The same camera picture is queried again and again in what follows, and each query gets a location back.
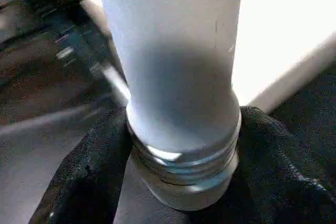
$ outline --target black cloth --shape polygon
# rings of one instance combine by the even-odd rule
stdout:
[[[297,139],[259,109],[241,111],[240,163],[228,191],[183,212],[183,223],[336,223],[335,191]],[[112,223],[131,146],[124,109],[105,115],[64,159],[30,223]],[[299,169],[307,166],[310,177]]]

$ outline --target white cylinder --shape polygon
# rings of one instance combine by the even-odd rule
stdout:
[[[149,177],[169,185],[197,185],[224,172],[218,153],[223,162],[232,159],[223,158],[221,150],[234,150],[239,125],[231,87],[239,1],[102,0],[131,92],[129,125],[150,163],[144,179],[162,202],[178,209],[195,210],[215,200],[176,207],[158,196]],[[201,172],[194,167],[199,162]],[[175,173],[181,164],[185,169]],[[227,183],[233,171],[219,183]]]

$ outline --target black fabric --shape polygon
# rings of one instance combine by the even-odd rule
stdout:
[[[112,223],[132,148],[124,109],[93,127],[62,161],[29,223]]]
[[[308,176],[318,176],[336,187],[336,63],[320,73],[277,107],[271,116],[297,137],[293,157],[312,166],[299,167]]]
[[[258,108],[243,107],[240,166],[259,214],[267,223],[335,223],[334,190],[320,183],[320,170],[296,145],[298,140]],[[297,162],[293,163],[293,150]],[[297,166],[311,166],[307,177]]]
[[[259,109],[241,111],[240,163],[223,197],[200,211],[160,207],[160,212],[172,215],[174,223],[335,223],[335,191],[299,141]],[[106,115],[64,159],[30,223],[112,223],[132,145],[124,114]],[[299,169],[306,166],[310,177]],[[139,197],[148,204],[144,191]],[[129,211],[137,220],[134,206]],[[145,223],[157,223],[159,214],[148,214]]]

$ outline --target pole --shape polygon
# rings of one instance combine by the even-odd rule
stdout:
[[[238,158],[231,75],[240,0],[102,0],[130,88],[132,158],[181,210],[213,204]]]

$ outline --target metal base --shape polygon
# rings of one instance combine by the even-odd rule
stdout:
[[[177,210],[196,211],[216,203],[226,191],[238,165],[234,152],[228,166],[216,176],[194,185],[172,185],[161,181],[139,159],[135,150],[131,157],[152,194],[165,205]]]

